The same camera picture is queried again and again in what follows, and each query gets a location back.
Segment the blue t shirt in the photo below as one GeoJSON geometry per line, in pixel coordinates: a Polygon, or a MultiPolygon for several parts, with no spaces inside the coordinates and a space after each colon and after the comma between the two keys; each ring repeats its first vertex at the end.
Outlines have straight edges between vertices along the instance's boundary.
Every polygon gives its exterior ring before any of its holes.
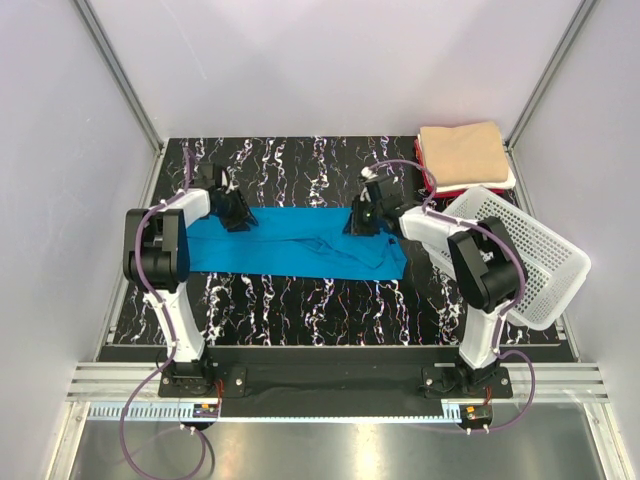
{"type": "Polygon", "coordinates": [[[403,277],[407,257],[386,232],[343,231],[348,208],[259,207],[258,225],[229,232],[211,216],[187,228],[190,269],[218,272],[391,281],[403,277]]]}

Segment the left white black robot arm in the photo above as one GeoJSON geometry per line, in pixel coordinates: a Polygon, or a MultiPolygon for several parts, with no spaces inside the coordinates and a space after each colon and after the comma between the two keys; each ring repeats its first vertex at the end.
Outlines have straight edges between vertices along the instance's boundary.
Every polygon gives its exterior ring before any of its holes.
{"type": "Polygon", "coordinates": [[[196,396],[214,388],[216,372],[188,299],[187,229],[209,216],[229,233],[258,225],[228,170],[216,163],[199,167],[170,199],[148,209],[131,209],[125,217],[123,274],[143,292],[165,337],[162,380],[196,396]]]}

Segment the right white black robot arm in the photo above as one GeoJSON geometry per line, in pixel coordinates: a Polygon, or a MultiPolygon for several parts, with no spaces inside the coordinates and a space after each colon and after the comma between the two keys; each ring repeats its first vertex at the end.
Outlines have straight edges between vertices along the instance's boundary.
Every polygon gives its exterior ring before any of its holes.
{"type": "Polygon", "coordinates": [[[495,216],[465,220],[412,206],[390,176],[369,168],[361,172],[360,182],[345,233],[372,236],[385,231],[449,254],[467,317],[456,364],[443,382],[466,396],[480,394],[499,366],[502,329],[527,281],[506,227],[495,216]]]}

